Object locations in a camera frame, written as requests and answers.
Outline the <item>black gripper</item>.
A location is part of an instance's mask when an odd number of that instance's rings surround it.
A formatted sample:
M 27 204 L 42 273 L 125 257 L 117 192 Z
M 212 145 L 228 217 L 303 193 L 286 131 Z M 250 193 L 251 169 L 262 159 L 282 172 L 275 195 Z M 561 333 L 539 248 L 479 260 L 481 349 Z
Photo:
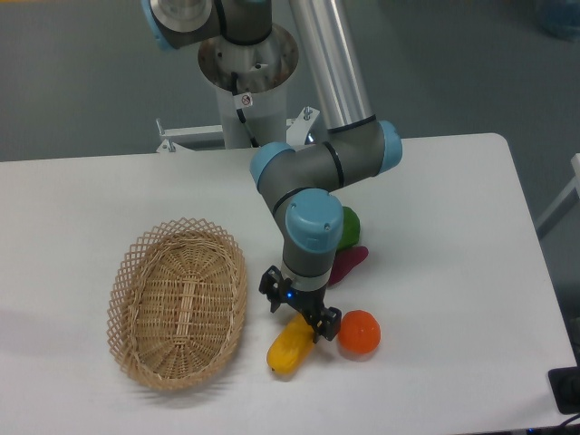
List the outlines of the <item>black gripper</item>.
M 275 313 L 280 305 L 288 305 L 311 323 L 314 343 L 321 338 L 331 342 L 340 332 L 342 312 L 338 308 L 324 306 L 329 279 L 330 270 L 321 275 L 304 276 L 283 262 L 281 271 L 276 266 L 270 266 L 263 273 L 258 291 L 269 301 L 271 313 Z

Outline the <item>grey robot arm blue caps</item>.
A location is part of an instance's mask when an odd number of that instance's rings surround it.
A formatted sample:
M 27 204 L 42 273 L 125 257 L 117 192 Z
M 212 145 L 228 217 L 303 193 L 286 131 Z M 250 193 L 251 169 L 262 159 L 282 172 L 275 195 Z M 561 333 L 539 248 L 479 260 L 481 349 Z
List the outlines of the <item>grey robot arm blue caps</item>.
M 274 23 L 269 1 L 145 1 L 157 42 L 170 49 L 197 44 L 198 63 L 234 107 L 234 128 L 256 149 L 250 172 L 284 239 L 282 264 L 269 268 L 259 290 L 273 308 L 289 305 L 332 340 L 342 314 L 324 304 L 343 233 L 335 191 L 396 167 L 402 143 L 372 111 L 343 3 L 294 1 L 297 35 Z M 251 125 L 249 105 L 286 83 L 300 55 L 309 63 L 327 138 L 302 150 L 267 141 Z

